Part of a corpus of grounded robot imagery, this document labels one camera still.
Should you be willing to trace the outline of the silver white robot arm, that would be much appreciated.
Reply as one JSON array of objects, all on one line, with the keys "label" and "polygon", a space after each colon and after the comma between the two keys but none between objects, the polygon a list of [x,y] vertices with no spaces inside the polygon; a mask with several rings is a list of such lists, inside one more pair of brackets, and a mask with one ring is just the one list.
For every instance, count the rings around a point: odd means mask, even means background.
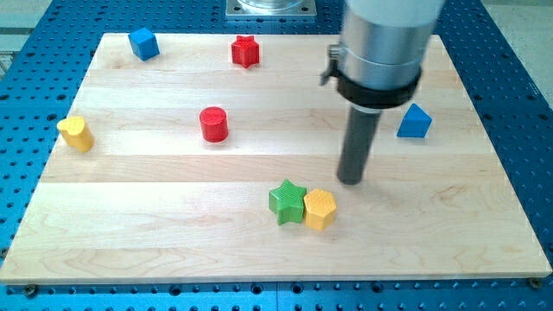
[{"label": "silver white robot arm", "polygon": [[444,0],[346,0],[340,39],[328,47],[324,86],[362,115],[378,115],[410,100]]}]

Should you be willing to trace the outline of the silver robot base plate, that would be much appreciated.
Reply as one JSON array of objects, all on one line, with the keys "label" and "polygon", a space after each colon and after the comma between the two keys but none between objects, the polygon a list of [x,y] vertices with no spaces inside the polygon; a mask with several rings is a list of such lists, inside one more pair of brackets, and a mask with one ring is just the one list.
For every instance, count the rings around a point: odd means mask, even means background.
[{"label": "silver robot base plate", "polygon": [[316,16],[315,0],[226,0],[226,16]]}]

